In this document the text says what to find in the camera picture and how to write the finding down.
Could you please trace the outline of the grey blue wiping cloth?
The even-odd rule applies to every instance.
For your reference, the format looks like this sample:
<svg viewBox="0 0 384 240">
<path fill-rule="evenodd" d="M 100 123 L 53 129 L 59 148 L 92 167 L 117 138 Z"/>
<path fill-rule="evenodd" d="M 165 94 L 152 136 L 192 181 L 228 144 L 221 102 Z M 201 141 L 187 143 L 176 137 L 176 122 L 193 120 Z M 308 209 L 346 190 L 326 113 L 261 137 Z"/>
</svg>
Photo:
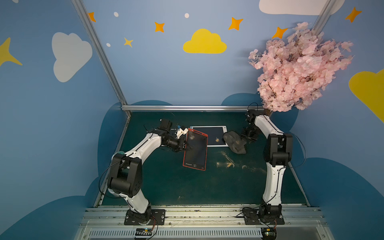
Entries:
<svg viewBox="0 0 384 240">
<path fill-rule="evenodd" d="M 223 139 L 235 154 L 245 155 L 247 153 L 245 149 L 247 141 L 242 139 L 236 132 L 230 131 L 224 133 Z"/>
</svg>

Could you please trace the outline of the red framed drawing tablet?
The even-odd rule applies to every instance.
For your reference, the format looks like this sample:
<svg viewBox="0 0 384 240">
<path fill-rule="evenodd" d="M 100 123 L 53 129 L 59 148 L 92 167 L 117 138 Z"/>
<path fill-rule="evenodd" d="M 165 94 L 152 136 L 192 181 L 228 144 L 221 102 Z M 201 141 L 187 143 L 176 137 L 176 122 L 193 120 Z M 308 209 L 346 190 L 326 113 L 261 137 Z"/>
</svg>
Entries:
<svg viewBox="0 0 384 240">
<path fill-rule="evenodd" d="M 207 165 L 208 135 L 197 130 L 188 129 L 184 153 L 183 166 L 205 171 Z"/>
</svg>

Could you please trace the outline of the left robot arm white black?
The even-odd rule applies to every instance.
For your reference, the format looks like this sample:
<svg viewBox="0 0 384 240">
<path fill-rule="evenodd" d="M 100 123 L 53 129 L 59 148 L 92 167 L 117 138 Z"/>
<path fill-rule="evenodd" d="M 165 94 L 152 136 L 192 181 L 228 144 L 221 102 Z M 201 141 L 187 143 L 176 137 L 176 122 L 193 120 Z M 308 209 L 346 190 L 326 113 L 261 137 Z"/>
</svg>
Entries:
<svg viewBox="0 0 384 240">
<path fill-rule="evenodd" d="M 158 148 L 167 147 L 173 152 L 190 148 L 186 141 L 189 129 L 182 126 L 171 133 L 172 122 L 162 120 L 158 128 L 147 131 L 144 139 L 130 151 L 116 153 L 112 157 L 107 179 L 108 192 L 123 198 L 130 211 L 144 215 L 151 210 L 150 202 L 142 192 L 143 164 Z"/>
</svg>

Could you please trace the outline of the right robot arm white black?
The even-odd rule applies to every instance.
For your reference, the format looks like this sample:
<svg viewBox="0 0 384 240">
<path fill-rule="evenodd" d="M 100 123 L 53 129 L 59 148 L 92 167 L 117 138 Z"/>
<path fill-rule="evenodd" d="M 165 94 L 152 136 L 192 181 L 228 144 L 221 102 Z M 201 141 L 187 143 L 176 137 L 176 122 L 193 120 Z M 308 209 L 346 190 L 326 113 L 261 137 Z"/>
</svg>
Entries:
<svg viewBox="0 0 384 240">
<path fill-rule="evenodd" d="M 269 116 L 257 110 L 248 110 L 246 120 L 249 126 L 243 136 L 254 139 L 260 133 L 266 137 L 264 160 L 267 165 L 266 187 L 259 207 L 259 217 L 278 218 L 282 214 L 281 190 L 286 168 L 292 159 L 293 136 L 282 132 Z"/>
</svg>

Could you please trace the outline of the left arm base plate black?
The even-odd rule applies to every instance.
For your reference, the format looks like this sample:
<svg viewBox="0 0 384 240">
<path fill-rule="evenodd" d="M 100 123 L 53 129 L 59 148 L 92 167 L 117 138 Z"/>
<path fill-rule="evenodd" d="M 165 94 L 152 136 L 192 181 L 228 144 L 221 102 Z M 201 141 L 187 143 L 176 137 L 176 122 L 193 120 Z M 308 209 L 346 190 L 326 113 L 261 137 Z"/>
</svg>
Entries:
<svg viewBox="0 0 384 240">
<path fill-rule="evenodd" d="M 165 224 L 166 210 L 151 210 L 151 212 L 146 211 L 143 214 L 135 213 L 132 210 L 126 212 L 124 225 L 125 226 L 149 226 L 149 225 L 164 225 Z"/>
</svg>

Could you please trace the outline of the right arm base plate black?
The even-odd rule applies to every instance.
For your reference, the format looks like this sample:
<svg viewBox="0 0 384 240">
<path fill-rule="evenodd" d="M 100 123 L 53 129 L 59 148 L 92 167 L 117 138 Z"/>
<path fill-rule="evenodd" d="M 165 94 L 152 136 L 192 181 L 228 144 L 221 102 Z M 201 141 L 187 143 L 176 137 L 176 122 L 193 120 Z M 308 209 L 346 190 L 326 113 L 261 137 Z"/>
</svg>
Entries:
<svg viewBox="0 0 384 240">
<path fill-rule="evenodd" d="M 285 220 L 279 212 L 267 212 L 266 210 L 254 208 L 243 208 L 241 210 L 246 225 L 284 225 Z"/>
</svg>

